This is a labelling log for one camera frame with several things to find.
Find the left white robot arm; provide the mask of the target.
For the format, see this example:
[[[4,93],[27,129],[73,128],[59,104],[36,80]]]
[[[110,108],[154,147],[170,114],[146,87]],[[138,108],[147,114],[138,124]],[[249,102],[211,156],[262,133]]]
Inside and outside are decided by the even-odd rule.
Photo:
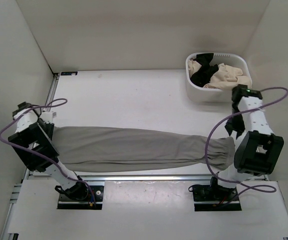
[[[59,185],[55,190],[71,200],[82,201],[89,196],[89,189],[82,178],[67,169],[59,160],[59,152],[52,142],[55,112],[33,109],[34,105],[23,102],[13,112],[16,131],[8,141],[24,165],[32,172],[45,173]]]

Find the left aluminium rail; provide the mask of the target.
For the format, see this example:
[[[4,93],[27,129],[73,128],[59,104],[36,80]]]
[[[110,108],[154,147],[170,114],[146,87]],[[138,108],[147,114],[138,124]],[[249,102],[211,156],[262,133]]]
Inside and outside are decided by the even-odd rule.
[[[52,84],[51,84],[51,87],[50,87],[50,90],[49,90],[49,93],[48,93],[48,96],[47,96],[46,105],[48,105],[53,100],[53,97],[54,97],[54,94],[55,94],[55,91],[56,91],[56,88],[57,88],[59,77],[60,77],[59,73],[55,73],[54,74],[54,78],[53,78],[53,81],[52,81]],[[25,170],[25,174],[24,174],[24,176],[23,176],[23,178],[21,180],[21,183],[24,180],[29,179],[30,175],[31,175],[31,171],[26,169]]]

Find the blue label sticker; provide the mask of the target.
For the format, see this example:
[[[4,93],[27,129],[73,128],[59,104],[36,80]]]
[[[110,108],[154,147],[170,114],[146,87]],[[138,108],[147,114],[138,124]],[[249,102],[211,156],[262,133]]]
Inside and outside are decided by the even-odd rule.
[[[63,71],[60,76],[76,76],[77,74],[77,71]]]

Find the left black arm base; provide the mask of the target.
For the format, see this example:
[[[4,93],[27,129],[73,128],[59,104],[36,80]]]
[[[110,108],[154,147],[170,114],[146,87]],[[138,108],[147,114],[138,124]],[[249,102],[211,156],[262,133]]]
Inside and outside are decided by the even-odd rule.
[[[101,210],[104,198],[104,185],[90,185],[91,191],[83,183],[64,190],[55,186],[59,193],[57,209],[59,210]]]

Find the beige trousers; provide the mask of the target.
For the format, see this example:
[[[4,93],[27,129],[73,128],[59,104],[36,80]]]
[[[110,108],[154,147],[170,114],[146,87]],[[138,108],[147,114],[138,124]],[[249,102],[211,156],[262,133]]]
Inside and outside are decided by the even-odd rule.
[[[189,59],[187,63],[189,78],[200,68],[200,64],[192,60]],[[242,69],[224,63],[218,64],[218,67],[219,70],[211,77],[210,83],[202,88],[232,90],[237,85],[245,85],[248,88],[252,86],[251,78],[244,75]]]

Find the front aluminium rail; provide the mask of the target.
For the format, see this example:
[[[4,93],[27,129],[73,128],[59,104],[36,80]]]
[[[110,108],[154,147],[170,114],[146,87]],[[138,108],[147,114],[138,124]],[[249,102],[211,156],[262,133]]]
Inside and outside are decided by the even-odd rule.
[[[103,181],[208,181],[210,175],[89,175],[79,174],[82,179],[89,182]]]

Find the white laundry basket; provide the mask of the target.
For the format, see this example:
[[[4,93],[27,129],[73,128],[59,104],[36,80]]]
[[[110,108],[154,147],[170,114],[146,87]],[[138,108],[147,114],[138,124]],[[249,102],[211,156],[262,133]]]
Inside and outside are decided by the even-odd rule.
[[[229,102],[231,90],[238,84],[252,87],[246,61],[235,54],[193,53],[185,67],[186,92],[196,103]]]

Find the grey trousers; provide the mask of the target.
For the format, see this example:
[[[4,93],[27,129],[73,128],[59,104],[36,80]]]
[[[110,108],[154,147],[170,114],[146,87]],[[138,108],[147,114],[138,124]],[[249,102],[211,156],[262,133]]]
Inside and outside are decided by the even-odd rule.
[[[208,140],[147,129],[66,126],[54,129],[53,145],[70,170],[111,173],[171,169],[208,162],[224,170],[233,163],[232,137]]]

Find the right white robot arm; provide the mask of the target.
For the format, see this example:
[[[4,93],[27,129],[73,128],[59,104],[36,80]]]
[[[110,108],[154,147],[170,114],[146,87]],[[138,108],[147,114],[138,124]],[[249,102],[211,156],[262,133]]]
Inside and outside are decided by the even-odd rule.
[[[211,179],[208,193],[214,200],[250,177],[271,174],[284,145],[266,120],[261,91],[239,84],[233,88],[231,100],[232,116],[225,129],[229,135],[236,133],[237,146],[233,163]]]

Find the black trousers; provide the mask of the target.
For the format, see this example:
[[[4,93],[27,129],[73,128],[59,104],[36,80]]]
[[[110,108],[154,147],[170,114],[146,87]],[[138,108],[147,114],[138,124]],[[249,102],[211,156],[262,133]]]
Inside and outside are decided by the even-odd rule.
[[[190,77],[191,82],[198,86],[204,87],[206,84],[210,83],[211,77],[219,70],[217,64],[210,65],[213,60],[214,53],[202,53],[197,54],[196,58],[192,61],[200,64],[200,68],[196,70]]]

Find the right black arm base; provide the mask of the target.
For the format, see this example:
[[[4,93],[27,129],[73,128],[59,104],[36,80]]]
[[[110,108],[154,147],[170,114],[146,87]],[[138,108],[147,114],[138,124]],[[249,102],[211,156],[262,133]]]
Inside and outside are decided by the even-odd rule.
[[[194,184],[188,188],[193,194],[195,212],[241,211],[236,188]]]

